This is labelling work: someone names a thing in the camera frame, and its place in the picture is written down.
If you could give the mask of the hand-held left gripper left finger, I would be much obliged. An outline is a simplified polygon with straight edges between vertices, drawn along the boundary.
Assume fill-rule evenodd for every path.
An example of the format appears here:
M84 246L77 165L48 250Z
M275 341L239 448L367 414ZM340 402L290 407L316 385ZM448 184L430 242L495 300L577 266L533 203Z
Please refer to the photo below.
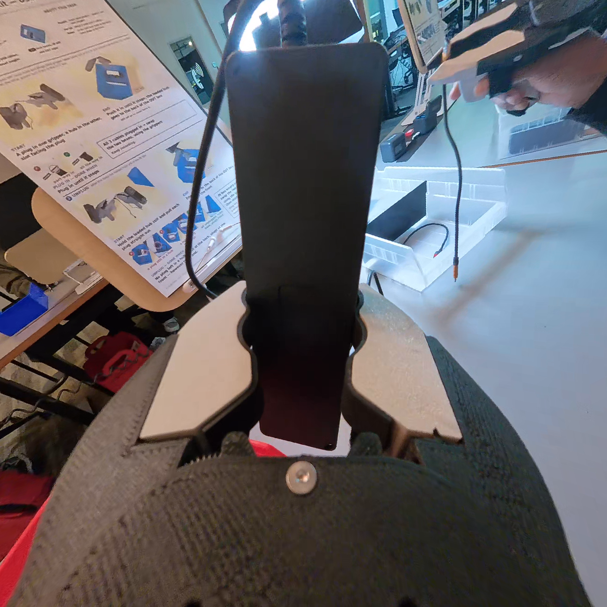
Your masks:
M141 441L193 438L253 389L254 365L240 325L247 313L239 281L180 330L140 431Z

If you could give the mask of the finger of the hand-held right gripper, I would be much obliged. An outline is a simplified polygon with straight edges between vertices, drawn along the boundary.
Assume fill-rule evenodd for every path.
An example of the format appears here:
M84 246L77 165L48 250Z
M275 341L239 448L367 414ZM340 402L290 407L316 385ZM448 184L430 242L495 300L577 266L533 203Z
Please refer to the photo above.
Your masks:
M492 41L496 42L490 46L488 53L521 44L521 6L522 3L501 3L484 13L451 39L448 43L448 59L481 49L486 44L492 44Z
M433 86L460 83L461 87L474 87L478 82L477 61L444 61L429 76Z

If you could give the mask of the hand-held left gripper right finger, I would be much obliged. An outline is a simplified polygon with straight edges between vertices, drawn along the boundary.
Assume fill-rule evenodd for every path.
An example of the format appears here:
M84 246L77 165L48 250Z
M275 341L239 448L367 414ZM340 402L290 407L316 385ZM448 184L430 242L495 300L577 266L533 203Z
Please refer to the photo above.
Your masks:
M344 419L373 433L389 456L413 439L458 444L463 435L424 332L403 310L359 285L353 352L346 361Z

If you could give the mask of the black usb cable orange plugs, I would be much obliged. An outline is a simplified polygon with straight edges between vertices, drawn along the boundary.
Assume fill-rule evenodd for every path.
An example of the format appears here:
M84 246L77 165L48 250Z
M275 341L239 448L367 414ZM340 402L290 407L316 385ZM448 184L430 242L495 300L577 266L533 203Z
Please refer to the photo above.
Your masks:
M446 91L445 84L442 85L442 99L443 99L443 110L444 110L445 134L451 145L451 149L454 153L456 166L457 166L457 172L458 172L458 190L457 190L455 209L454 209L455 225L454 225L454 236L453 236L454 244L453 244L453 262L452 262L453 281L454 281L454 283L456 283L458 281L458 276L459 276L459 232L460 232L459 215L460 215L461 194L462 194L462 187L463 187L463 167L462 167L462 163L461 163L459 149L451 134L450 124L449 124L449 110L448 110L448 103L447 103L447 91Z

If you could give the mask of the clear plastic box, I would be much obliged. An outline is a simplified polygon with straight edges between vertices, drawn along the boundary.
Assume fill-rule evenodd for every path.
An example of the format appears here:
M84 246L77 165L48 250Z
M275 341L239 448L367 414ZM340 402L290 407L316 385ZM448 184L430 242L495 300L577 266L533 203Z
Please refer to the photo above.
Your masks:
M569 118L568 108L535 104L515 116L497 108L497 158L510 160L528 154L555 156L565 146L579 152L606 150L606 137L594 127Z
M371 191L368 223L403 194L427 181L427 215L392 242L365 236L362 266L369 272L422 292L438 277L452 269L454 209L458 190L456 168L414 168L387 166L376 169ZM499 224L507 214L505 172L501 169L463 169L460 204L459 260ZM403 246L406 235L426 222L443 222L451 231L444 251L432 259L433 234Z

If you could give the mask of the black cable red plug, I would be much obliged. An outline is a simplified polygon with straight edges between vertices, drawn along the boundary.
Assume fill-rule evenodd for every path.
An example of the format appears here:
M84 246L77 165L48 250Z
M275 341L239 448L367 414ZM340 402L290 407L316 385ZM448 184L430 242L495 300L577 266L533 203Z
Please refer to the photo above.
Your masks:
M436 235L439 231L443 232L443 237L441 241L438 241L438 236ZM403 246L409 246L412 242L417 239L418 243L421 243L421 237L429 236L433 234L430 243L435 249L433 250L432 259L439 256L447 246L450 240L451 231L450 228L443 222L426 222L411 231L411 233L406 235L406 238L402 242Z

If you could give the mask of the black usb hub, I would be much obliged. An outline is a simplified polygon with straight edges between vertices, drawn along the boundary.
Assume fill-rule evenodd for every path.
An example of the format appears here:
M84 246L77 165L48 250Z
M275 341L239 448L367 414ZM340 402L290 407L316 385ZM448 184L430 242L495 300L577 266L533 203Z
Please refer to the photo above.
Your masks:
M226 64L262 433L336 448L388 57L370 43Z

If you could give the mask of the red plastic bin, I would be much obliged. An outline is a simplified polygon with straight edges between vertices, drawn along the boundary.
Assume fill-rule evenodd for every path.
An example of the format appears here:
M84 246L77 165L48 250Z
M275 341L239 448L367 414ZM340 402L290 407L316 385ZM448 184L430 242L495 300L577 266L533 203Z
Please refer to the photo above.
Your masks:
M230 444L226 447L228 451L234 451L237 454L244 453L247 455L254 453L255 456L262 458L285 457L284 453L268 443L247 438L247 443L250 448L247 451L243 451L244 443L242 441L239 441L239 445L236 445L236 433L230 433L228 438L230 439ZM47 501L45 501L38 512L36 512L34 518L29 522L7 556L1 562L1 606L7 606L22 575L28 555L32 549L37 527L46 505Z

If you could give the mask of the person's right hand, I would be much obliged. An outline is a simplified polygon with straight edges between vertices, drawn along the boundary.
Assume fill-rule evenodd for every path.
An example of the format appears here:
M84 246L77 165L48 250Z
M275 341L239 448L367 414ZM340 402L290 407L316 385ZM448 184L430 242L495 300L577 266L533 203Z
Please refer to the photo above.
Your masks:
M491 97L504 110L540 103L580 108L606 80L606 37L581 34L512 76L511 88Z

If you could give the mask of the black electronic device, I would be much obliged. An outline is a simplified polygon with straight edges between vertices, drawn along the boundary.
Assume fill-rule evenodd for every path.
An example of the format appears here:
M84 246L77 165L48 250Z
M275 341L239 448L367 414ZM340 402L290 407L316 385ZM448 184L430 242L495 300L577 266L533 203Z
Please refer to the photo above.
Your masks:
M426 135L432 132L438 122L438 112L442 109L443 99L438 95L426 104L425 109L414 118L412 129L415 135Z
M397 132L387 136L379 145L382 161L384 163L397 162L406 153L407 148L406 132Z

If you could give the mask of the pale poster board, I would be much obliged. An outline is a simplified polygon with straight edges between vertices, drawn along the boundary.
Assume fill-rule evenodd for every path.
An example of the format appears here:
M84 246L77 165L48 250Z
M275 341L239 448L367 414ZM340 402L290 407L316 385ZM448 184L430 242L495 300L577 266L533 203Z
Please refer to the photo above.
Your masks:
M462 30L464 1L398 1L398 10L420 74L440 60L445 45Z

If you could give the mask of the red plastic object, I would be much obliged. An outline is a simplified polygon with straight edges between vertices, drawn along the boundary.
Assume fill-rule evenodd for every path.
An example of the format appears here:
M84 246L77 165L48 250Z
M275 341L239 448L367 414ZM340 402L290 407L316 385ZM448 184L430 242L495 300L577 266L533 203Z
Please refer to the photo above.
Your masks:
M87 347L83 370L93 384L115 394L153 353L139 338L121 331L99 337Z

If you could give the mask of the blue plastic box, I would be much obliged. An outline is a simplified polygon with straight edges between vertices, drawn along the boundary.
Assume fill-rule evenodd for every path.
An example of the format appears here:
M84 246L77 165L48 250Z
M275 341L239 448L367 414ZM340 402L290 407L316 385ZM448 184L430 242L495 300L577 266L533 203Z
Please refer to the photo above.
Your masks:
M14 336L49 309L49 298L37 284L30 284L27 295L1 311L1 335Z

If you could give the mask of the white instruction poster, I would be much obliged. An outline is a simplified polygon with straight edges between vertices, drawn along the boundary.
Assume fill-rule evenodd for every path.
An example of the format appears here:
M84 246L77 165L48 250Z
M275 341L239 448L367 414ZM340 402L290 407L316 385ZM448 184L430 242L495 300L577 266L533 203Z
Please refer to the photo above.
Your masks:
M1 1L1 154L163 296L241 246L234 157L207 113L106 1Z

